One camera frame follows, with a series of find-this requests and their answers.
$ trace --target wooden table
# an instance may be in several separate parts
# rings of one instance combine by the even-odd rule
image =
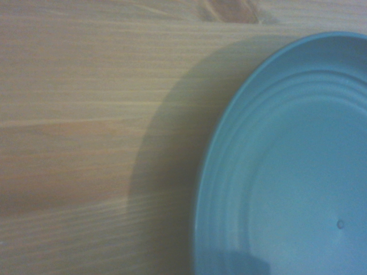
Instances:
[[[189,273],[196,173],[233,94],[300,37],[367,34],[364,0],[255,4],[233,23],[199,0],[0,3],[0,274]]]

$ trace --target wooden surface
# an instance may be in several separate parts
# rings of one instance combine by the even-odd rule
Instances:
[[[215,3],[0,3],[0,274],[189,274],[196,172],[238,87],[300,37],[367,34],[362,0]]]

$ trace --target plate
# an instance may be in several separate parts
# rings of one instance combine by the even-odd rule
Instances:
[[[236,93],[199,176],[193,270],[366,272],[366,36],[303,38]]]

